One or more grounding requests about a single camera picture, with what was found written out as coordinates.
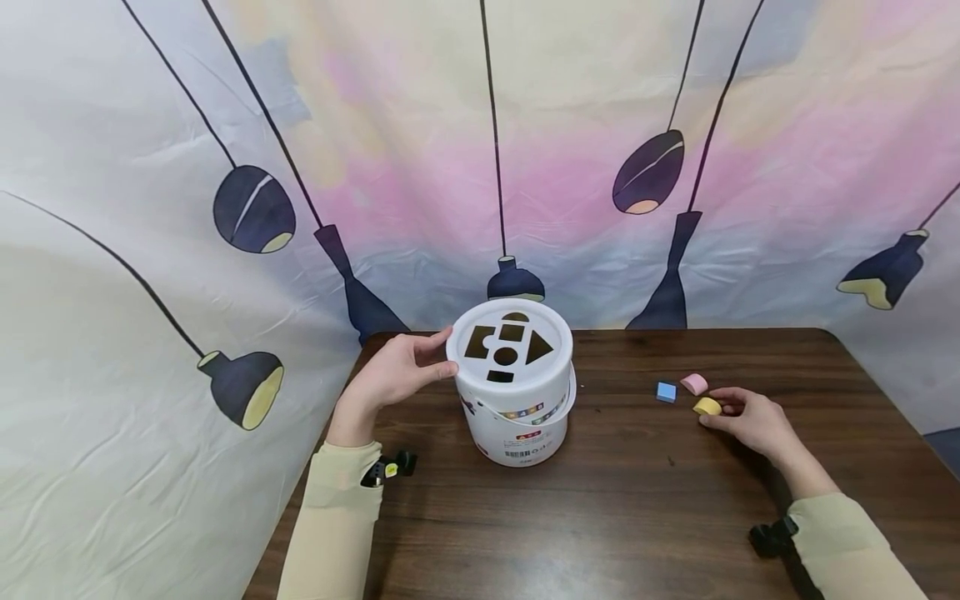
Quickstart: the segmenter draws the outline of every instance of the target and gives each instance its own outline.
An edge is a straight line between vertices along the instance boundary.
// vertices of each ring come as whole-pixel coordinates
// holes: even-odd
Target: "lamp cord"
[[[227,156],[227,160],[230,161],[230,166],[234,169],[237,166],[233,156],[230,155],[230,151],[227,150],[227,144],[224,143],[224,140],[220,139],[220,136],[217,135],[217,132],[214,131],[213,125],[210,123],[210,119],[207,118],[206,113],[202,108],[200,108],[200,103],[197,102],[197,99],[193,97],[193,94],[190,93],[190,90],[187,89],[186,84],[180,78],[180,75],[177,74],[177,71],[174,69],[174,66],[167,59],[166,55],[163,54],[163,51],[160,50],[160,46],[154,40],[154,37],[150,35],[150,32],[147,31],[147,28],[144,27],[143,23],[140,21],[140,18],[136,15],[136,12],[131,8],[130,3],[127,0],[120,0],[125,7],[127,7],[127,12],[130,13],[130,16],[133,17],[133,22],[136,23],[136,26],[140,28],[140,31],[143,32],[143,35],[150,41],[150,44],[156,50],[156,53],[160,56],[160,60],[163,60],[163,64],[166,65],[167,70],[170,71],[170,74],[174,76],[174,79],[177,80],[177,83],[180,85],[180,89],[183,90],[183,93],[186,94],[187,99],[190,100],[190,104],[193,105],[193,108],[200,114],[200,118],[204,121],[204,125],[210,131],[210,135],[213,136],[213,139],[217,141],[217,144],[220,145],[220,149],[224,151],[224,155]]]
[[[487,3],[480,0],[480,23],[483,25],[483,49],[487,59],[487,88],[490,90],[490,116],[493,120],[493,159],[496,163],[496,198],[500,207],[500,247],[507,255],[507,230],[503,223],[503,182],[500,178],[500,134],[496,126],[496,100],[493,98],[493,67],[490,60],[490,35],[487,32]]]
[[[700,28],[700,16],[704,13],[704,4],[706,4],[706,2],[707,0],[700,0],[700,6],[697,7],[697,18],[693,20],[693,33],[690,35],[690,47],[686,50],[684,74],[680,77],[680,88],[677,89],[677,97],[673,99],[673,110],[670,112],[670,122],[666,126],[667,131],[673,129],[673,117],[677,114],[677,105],[680,103],[680,94],[684,91],[686,70],[690,68],[690,57],[693,56],[693,42],[695,42],[697,39],[697,30]]]
[[[294,173],[294,178],[297,180],[297,184],[300,186],[300,191],[303,193],[303,197],[306,199],[306,203],[310,207],[310,212],[313,214],[313,218],[317,222],[317,227],[322,228],[324,223],[320,220],[320,215],[317,213],[317,208],[313,205],[313,200],[310,198],[310,193],[306,190],[306,184],[303,182],[303,177],[300,176],[300,169],[297,168],[297,163],[294,162],[293,156],[290,154],[290,149],[287,148],[287,144],[283,140],[283,135],[280,134],[280,129],[276,126],[274,117],[270,114],[267,104],[263,102],[263,98],[260,96],[259,90],[257,90],[256,85],[253,83],[253,78],[250,76],[250,72],[247,71],[247,67],[240,59],[240,53],[237,52],[236,47],[233,45],[233,42],[227,35],[227,30],[224,29],[223,23],[220,22],[220,18],[213,10],[213,7],[210,6],[209,1],[201,0],[201,2],[204,3],[204,8],[206,8],[207,14],[210,15],[210,20],[213,21],[213,25],[217,28],[217,32],[227,45],[227,49],[229,50],[230,55],[233,57],[233,61],[236,63],[237,68],[240,70],[240,74],[243,76],[244,81],[247,82],[247,86],[250,88],[250,92],[253,94],[253,98],[260,106],[260,110],[263,111],[263,117],[267,120],[267,125],[270,126],[271,131],[274,133],[276,143],[279,144],[280,150],[287,159],[287,164],[290,165],[290,170]]]
[[[930,219],[932,219],[934,216],[936,216],[938,212],[940,212],[940,209],[943,208],[944,204],[946,204],[947,201],[953,197],[953,194],[956,194],[958,189],[960,189],[960,182],[958,182],[956,185],[953,186],[953,189],[951,189],[947,193],[947,195],[944,196],[944,198],[940,201],[939,204],[936,205],[936,207],[930,212],[930,214],[926,215],[926,218],[922,223],[920,223],[920,226],[917,229],[923,229],[924,227],[926,227],[926,224],[930,222]]]
[[[723,109],[723,102],[727,98],[727,92],[730,91],[731,86],[733,85],[733,78],[736,77],[736,67],[740,64],[740,57],[743,56],[743,49],[747,47],[747,38],[750,37],[750,31],[754,28],[754,23],[756,22],[756,16],[760,14],[760,9],[763,8],[764,0],[760,0],[756,5],[756,10],[754,11],[754,16],[750,19],[750,25],[747,26],[747,31],[743,35],[743,39],[740,40],[740,47],[736,51],[736,57],[733,59],[733,66],[730,69],[730,76],[727,78],[727,83],[723,87],[723,91],[720,92],[720,99],[717,100],[717,108],[713,113],[713,121],[710,123],[710,129],[707,131],[707,141],[704,142],[704,153],[700,156],[700,167],[697,169],[697,179],[693,182],[693,191],[690,193],[690,205],[686,208],[687,212],[693,210],[693,203],[697,200],[697,191],[700,189],[700,179],[704,175],[704,166],[707,165],[707,154],[710,151],[710,142],[713,141],[713,132],[716,131],[717,121],[720,120],[720,111]]]
[[[190,339],[190,336],[187,335],[186,331],[183,330],[183,327],[180,326],[180,323],[177,322],[177,319],[174,318],[173,313],[171,313],[170,309],[167,308],[167,305],[163,303],[163,300],[160,299],[160,296],[156,294],[156,292],[154,291],[154,288],[150,285],[150,283],[148,283],[147,280],[144,279],[143,276],[140,273],[138,273],[136,269],[129,262],[124,260],[124,258],[120,254],[114,252],[109,246],[107,246],[97,238],[93,237],[83,229],[77,227],[73,223],[70,223],[63,217],[57,214],[54,214],[53,212],[50,212],[49,210],[47,210],[42,206],[39,206],[37,204],[30,202],[26,198],[21,198],[20,196],[17,196],[16,194],[11,194],[10,192],[7,192],[7,193],[13,196],[14,198],[18,199],[20,202],[24,204],[28,204],[33,208],[36,208],[40,212],[44,212],[47,215],[53,217],[54,219],[57,219],[64,225],[74,229],[80,235],[82,235],[86,239],[90,240],[91,242],[99,246],[101,250],[103,250],[104,252],[112,256],[113,259],[116,260],[118,263],[120,263],[123,266],[123,268],[126,269],[134,279],[136,279],[137,283],[139,283],[143,287],[143,289],[147,292],[147,295],[150,296],[150,299],[154,301],[154,304],[156,304],[157,308],[160,309],[160,312],[163,313],[163,316],[166,317],[167,321],[170,322],[170,325],[172,325],[173,328],[177,331],[177,333],[181,336],[181,338],[183,338],[183,341],[186,342],[186,344],[190,346],[190,348],[193,349],[194,352],[197,353],[197,356],[200,356],[201,358],[206,356],[205,352],[201,350],[200,347],[197,346],[197,344]]]

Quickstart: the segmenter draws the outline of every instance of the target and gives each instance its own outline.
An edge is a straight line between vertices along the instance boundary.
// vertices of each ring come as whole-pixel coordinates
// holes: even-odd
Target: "hand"
[[[398,335],[370,359],[340,397],[376,409],[396,404],[432,381],[457,374],[457,364],[443,361],[444,343],[453,332],[447,327],[430,337]]]
[[[457,374],[455,362],[442,360],[444,342],[452,332],[447,327],[430,337],[398,335],[387,342],[340,395],[326,441],[340,447],[370,444],[381,408]]]
[[[783,474],[794,499],[840,492],[820,461],[797,437],[779,404],[743,388],[721,388],[710,396],[723,405],[723,415],[702,415],[700,423],[726,431],[770,459]]]
[[[768,398],[743,388],[721,388],[710,397],[723,405],[723,415],[703,415],[700,423],[726,431],[775,465],[804,449],[783,408]]]

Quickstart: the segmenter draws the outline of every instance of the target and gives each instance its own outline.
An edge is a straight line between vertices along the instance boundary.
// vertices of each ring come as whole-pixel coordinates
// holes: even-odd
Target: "white bucket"
[[[482,401],[462,397],[473,443],[490,460],[504,467],[532,467],[553,456],[566,438],[567,417],[577,398],[577,376],[571,369],[569,392],[557,413],[539,425],[504,419]]]
[[[474,306],[453,325],[446,356],[460,366],[457,391],[508,420],[539,425],[567,400],[573,335],[563,317],[530,300]]]

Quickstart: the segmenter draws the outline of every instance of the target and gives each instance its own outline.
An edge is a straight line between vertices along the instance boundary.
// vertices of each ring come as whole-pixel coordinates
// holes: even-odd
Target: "blue square block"
[[[657,384],[657,400],[673,404],[677,401],[677,386],[662,381]]]

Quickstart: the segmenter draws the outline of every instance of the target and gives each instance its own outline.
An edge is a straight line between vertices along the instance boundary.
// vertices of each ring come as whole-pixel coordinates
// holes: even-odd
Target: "circular hole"
[[[516,350],[513,348],[501,348],[493,353],[493,360],[496,361],[497,365],[502,367],[513,365],[517,358]]]

